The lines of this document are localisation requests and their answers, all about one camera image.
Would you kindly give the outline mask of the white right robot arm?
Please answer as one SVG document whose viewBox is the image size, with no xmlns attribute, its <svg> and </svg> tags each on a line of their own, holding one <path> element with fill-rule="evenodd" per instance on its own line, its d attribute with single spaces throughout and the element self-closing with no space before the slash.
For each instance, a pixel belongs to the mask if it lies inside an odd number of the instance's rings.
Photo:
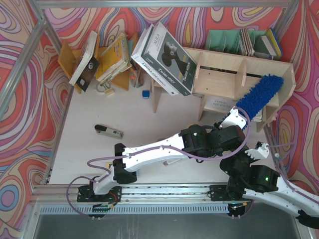
<svg viewBox="0 0 319 239">
<path fill-rule="evenodd" d="M 228 176 L 227 195 L 263 202 L 294 216 L 298 222 L 312 229 L 319 228 L 319 197 L 280 175 L 266 165 L 250 165 L 250 161 L 230 157 L 220 162 L 220 169 Z"/>
</svg>

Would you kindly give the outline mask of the blue microfibre duster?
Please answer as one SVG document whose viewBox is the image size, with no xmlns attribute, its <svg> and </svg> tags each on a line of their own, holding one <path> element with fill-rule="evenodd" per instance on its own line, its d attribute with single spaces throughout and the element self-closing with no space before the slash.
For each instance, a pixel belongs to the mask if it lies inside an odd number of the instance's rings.
<svg viewBox="0 0 319 239">
<path fill-rule="evenodd" d="M 284 79 L 275 75 L 265 75 L 236 104 L 252 120 L 283 86 Z"/>
</svg>

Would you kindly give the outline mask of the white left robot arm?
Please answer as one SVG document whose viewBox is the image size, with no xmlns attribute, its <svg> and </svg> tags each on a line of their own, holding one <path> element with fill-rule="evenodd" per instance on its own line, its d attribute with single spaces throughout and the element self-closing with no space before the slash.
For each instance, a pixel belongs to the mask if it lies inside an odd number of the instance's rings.
<svg viewBox="0 0 319 239">
<path fill-rule="evenodd" d="M 116 155 L 110 159 L 112 165 L 106 173 L 95 178 L 93 192 L 105 195 L 116 186 L 134 183 L 137 171 L 152 163 L 172 159 L 211 161 L 232 157 L 246 148 L 247 136 L 237 125 L 218 129 L 193 124 L 167 139 L 148 145 L 129 148 L 116 144 Z"/>
</svg>

